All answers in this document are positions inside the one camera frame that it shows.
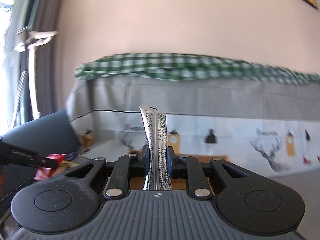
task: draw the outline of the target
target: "round rivet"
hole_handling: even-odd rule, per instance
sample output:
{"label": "round rivet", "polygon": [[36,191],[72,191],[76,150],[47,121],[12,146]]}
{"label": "round rivet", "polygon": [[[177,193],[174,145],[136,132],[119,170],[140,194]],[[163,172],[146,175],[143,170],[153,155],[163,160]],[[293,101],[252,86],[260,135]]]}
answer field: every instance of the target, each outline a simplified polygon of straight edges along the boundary
{"label": "round rivet", "polygon": [[195,195],[198,197],[206,197],[210,195],[210,190],[207,190],[205,188],[199,188],[195,190]]}
{"label": "round rivet", "polygon": [[111,188],[107,190],[107,195],[110,197],[118,197],[122,194],[122,190],[119,188]]}

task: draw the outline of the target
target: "silver packet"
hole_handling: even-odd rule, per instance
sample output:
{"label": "silver packet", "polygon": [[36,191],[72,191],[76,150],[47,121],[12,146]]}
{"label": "silver packet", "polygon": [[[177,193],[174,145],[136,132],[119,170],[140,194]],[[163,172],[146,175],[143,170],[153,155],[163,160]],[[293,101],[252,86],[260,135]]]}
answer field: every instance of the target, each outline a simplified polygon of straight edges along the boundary
{"label": "silver packet", "polygon": [[150,166],[144,183],[144,190],[171,190],[167,170],[167,119],[162,110],[140,106],[143,126],[150,149]]}

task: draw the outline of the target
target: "deer print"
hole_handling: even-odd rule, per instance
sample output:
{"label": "deer print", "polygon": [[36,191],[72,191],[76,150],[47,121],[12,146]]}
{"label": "deer print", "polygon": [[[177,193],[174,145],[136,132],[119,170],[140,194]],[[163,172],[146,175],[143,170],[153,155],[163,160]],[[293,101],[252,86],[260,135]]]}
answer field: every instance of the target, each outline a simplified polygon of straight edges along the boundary
{"label": "deer print", "polygon": [[261,155],[267,159],[270,167],[275,171],[275,172],[280,172],[282,171],[282,167],[280,164],[276,163],[273,158],[276,156],[276,152],[278,152],[281,148],[282,145],[282,141],[279,141],[277,137],[276,138],[276,144],[272,144],[272,149],[270,150],[270,154],[267,154],[264,150],[263,150],[263,146],[262,144],[260,144],[258,146],[258,142],[260,140],[260,138],[256,139],[254,141],[254,143],[252,141],[250,141],[252,147],[257,151],[260,152]]}

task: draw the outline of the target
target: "red wrapper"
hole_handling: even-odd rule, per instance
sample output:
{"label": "red wrapper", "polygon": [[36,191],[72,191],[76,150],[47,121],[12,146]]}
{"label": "red wrapper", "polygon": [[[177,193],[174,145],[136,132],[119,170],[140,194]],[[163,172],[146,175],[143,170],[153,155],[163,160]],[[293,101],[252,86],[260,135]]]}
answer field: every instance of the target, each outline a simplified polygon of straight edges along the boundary
{"label": "red wrapper", "polygon": [[[50,154],[47,158],[57,160],[58,164],[60,164],[63,161],[65,156],[66,154]],[[36,176],[34,177],[34,179],[44,180],[44,179],[50,178],[55,171],[56,169],[40,167],[37,170]]]}

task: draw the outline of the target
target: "gingham fabric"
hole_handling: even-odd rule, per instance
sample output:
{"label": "gingham fabric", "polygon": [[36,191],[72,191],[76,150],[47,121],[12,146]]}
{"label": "gingham fabric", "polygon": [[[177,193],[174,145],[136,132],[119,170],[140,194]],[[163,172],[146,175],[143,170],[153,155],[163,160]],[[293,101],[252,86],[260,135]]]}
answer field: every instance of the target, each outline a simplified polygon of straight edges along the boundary
{"label": "gingham fabric", "polygon": [[75,77],[87,81],[114,75],[170,81],[241,78],[288,84],[320,84],[320,76],[316,73],[306,74],[244,60],[176,53],[128,53],[103,57],[77,67]]}

